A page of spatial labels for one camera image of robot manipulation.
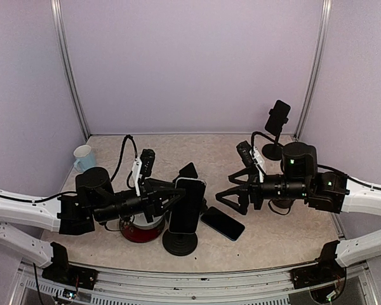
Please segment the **silver-edged black smartphone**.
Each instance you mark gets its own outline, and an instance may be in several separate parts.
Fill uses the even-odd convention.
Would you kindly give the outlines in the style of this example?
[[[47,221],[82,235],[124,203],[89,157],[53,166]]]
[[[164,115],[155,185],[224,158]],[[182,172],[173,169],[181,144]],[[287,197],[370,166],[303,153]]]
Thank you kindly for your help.
[[[185,196],[174,205],[168,230],[174,234],[193,234],[199,222],[206,182],[201,179],[180,177],[175,187],[184,189]]]

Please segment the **black pole phone stand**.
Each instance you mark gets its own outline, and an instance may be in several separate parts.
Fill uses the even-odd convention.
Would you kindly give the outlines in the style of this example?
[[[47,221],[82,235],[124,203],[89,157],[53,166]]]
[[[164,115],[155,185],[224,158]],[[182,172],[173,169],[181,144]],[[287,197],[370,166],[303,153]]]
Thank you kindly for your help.
[[[171,233],[166,230],[163,234],[162,242],[164,249],[168,253],[183,257],[195,251],[198,243],[198,238],[196,233],[178,234]]]
[[[280,135],[281,133],[275,136],[273,143],[266,144],[262,148],[263,156],[269,160],[279,161],[281,159],[281,147],[279,146]]]

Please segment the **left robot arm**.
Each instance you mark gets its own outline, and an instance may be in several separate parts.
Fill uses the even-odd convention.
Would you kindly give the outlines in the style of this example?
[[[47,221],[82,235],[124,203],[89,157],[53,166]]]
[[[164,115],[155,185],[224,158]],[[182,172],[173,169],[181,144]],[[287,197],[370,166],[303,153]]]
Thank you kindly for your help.
[[[0,245],[19,254],[60,281],[76,277],[67,249],[55,242],[34,238],[17,229],[17,224],[63,235],[78,236],[116,219],[143,214],[147,222],[164,215],[185,196],[173,183],[145,179],[136,190],[114,192],[109,173],[94,167],[76,177],[76,190],[47,198],[10,193],[0,189]]]

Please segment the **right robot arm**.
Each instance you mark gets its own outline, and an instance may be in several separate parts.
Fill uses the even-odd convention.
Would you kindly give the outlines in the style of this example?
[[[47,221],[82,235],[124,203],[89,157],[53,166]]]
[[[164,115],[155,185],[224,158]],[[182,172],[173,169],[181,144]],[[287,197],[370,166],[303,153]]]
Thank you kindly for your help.
[[[265,161],[253,142],[240,143],[237,151],[245,168],[229,176],[234,187],[215,197],[242,215],[249,205],[261,209],[264,201],[303,200],[315,210],[381,216],[381,185],[357,180],[328,166],[319,172],[314,146],[286,144],[281,149],[282,172],[275,175],[264,171]]]

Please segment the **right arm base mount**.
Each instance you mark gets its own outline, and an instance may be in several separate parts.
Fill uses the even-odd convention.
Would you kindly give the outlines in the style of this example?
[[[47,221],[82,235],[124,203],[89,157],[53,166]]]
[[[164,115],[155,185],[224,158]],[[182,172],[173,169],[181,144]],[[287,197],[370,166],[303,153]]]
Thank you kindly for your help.
[[[290,271],[294,289],[312,287],[347,276],[346,267],[337,263],[336,251],[339,243],[338,240],[326,243],[315,264]]]

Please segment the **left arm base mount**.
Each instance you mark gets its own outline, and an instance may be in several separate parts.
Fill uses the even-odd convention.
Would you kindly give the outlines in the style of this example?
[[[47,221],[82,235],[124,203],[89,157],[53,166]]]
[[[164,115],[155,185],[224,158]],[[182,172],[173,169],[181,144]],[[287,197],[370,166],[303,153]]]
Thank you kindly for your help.
[[[98,271],[70,264],[67,249],[61,244],[51,242],[50,246],[53,251],[51,264],[43,268],[42,277],[75,288],[93,290]]]

